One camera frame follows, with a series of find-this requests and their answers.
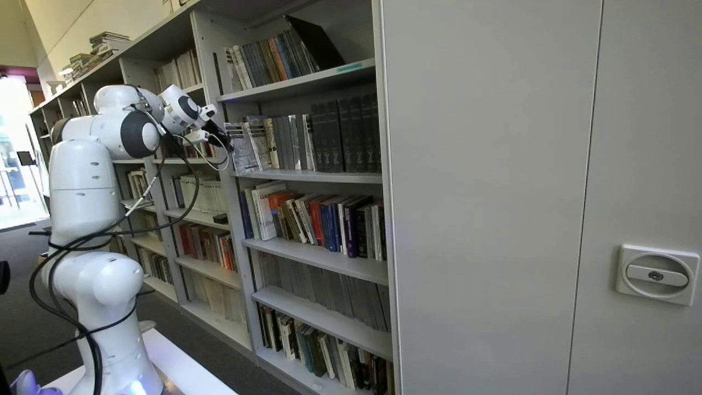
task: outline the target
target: keyhole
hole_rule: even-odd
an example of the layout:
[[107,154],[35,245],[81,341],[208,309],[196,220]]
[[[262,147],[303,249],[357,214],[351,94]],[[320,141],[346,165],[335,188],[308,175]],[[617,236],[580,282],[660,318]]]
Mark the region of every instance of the keyhole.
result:
[[663,275],[660,272],[649,272],[649,278],[652,282],[663,282]]

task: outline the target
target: white shelving unit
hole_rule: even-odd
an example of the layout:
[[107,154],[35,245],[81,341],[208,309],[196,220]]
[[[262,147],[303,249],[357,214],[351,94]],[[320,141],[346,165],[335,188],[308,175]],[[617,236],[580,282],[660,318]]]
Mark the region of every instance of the white shelving unit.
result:
[[241,93],[229,93],[229,94],[221,94],[220,102],[287,98],[305,93],[319,93],[320,89],[348,85],[354,81],[373,76],[373,72],[376,72],[376,61],[363,60],[363,61],[342,64],[337,69],[329,69],[320,72],[311,72],[311,75],[303,75],[303,76],[267,84],[267,85],[257,85]]
[[382,185],[380,173],[320,173],[320,172],[246,172],[234,178],[284,181],[284,183],[325,183],[325,185]]
[[171,299],[174,304],[178,304],[174,283],[161,282],[155,276],[144,276],[144,283],[150,287],[154,287],[159,295],[163,295],[163,297]]
[[[208,165],[208,162],[210,162],[208,159],[189,159],[189,165],[193,165],[193,168],[203,168],[203,165]],[[163,165],[184,168],[184,160],[183,159],[164,159]]]
[[111,165],[142,165],[144,160],[111,160]]
[[[126,206],[127,211],[132,211],[135,204],[137,204],[137,200],[122,200],[122,206]],[[159,209],[155,209],[154,204],[148,204],[148,202],[142,202],[142,204],[139,206],[139,211],[159,214]]]
[[354,390],[342,387],[341,383],[332,383],[310,373],[303,363],[292,363],[284,354],[274,354],[269,350],[262,350],[257,354],[269,368],[284,373],[286,378],[297,378],[297,383],[311,392],[337,392],[337,395],[371,395],[371,390]]
[[319,304],[294,297],[278,287],[264,287],[255,293],[253,299],[262,305],[286,312],[287,316],[299,318],[325,333],[334,333],[335,339],[346,341],[364,352],[393,360],[391,333],[386,332],[367,327],[360,321],[325,309]]
[[[164,211],[167,218],[171,220],[180,220],[184,216],[184,211]],[[203,227],[208,227],[208,229],[217,229],[217,231],[229,231],[229,225],[217,225],[214,221],[214,216],[203,216],[203,214],[189,214],[184,218],[184,221],[193,221],[193,225],[203,225]]]
[[193,272],[199,272],[217,283],[223,283],[233,290],[241,290],[241,282],[230,272],[223,270],[221,266],[214,263],[214,261],[199,261],[199,259],[189,259],[189,257],[176,257],[178,266],[184,266]]
[[154,254],[163,254],[167,257],[167,249],[163,245],[163,242],[154,236],[139,236],[139,237],[132,237],[132,242],[140,249],[148,249],[151,251]]
[[184,304],[183,305],[192,316],[204,321],[227,339],[234,341],[240,347],[250,350],[250,336],[246,322],[227,321],[217,313],[214,313],[208,307],[197,304]]
[[384,261],[348,259],[341,252],[329,252],[322,245],[297,243],[287,240],[267,240],[267,242],[244,240],[244,245],[257,252],[284,257],[297,263],[371,282],[377,285],[389,285],[389,272]]

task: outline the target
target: red book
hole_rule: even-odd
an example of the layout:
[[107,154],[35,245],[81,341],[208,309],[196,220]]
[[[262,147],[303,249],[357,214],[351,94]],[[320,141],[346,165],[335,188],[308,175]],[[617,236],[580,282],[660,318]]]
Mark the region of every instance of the red book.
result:
[[183,254],[192,257],[193,254],[193,245],[192,245],[189,229],[183,225],[183,227],[178,227],[178,233],[180,233]]
[[316,245],[325,245],[322,198],[310,200],[308,211],[310,211]]

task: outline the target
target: white robot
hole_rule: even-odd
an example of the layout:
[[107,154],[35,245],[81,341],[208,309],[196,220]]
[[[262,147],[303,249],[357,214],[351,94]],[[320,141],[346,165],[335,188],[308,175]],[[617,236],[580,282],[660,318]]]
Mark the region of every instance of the white robot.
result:
[[[196,105],[176,85],[161,96],[135,85],[105,85],[95,96],[95,109],[95,117],[71,119],[62,142],[51,151],[51,245],[69,245],[122,218],[111,160],[148,159],[159,150],[164,127],[170,135],[186,136],[210,123],[216,115],[210,105]],[[142,285],[142,270],[135,259],[107,251],[74,251],[59,263],[45,266],[42,282],[76,307],[79,322],[88,330],[122,318],[93,333],[103,360],[103,395],[163,392],[139,318],[130,313]],[[79,352],[85,373],[71,392],[91,395],[95,365],[85,339],[79,341]]]

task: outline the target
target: door lock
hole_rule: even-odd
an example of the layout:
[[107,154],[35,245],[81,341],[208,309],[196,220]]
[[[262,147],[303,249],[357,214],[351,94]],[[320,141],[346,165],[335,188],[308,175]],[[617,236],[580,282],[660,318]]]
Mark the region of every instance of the door lock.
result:
[[694,305],[699,254],[623,243],[619,252],[617,293]]

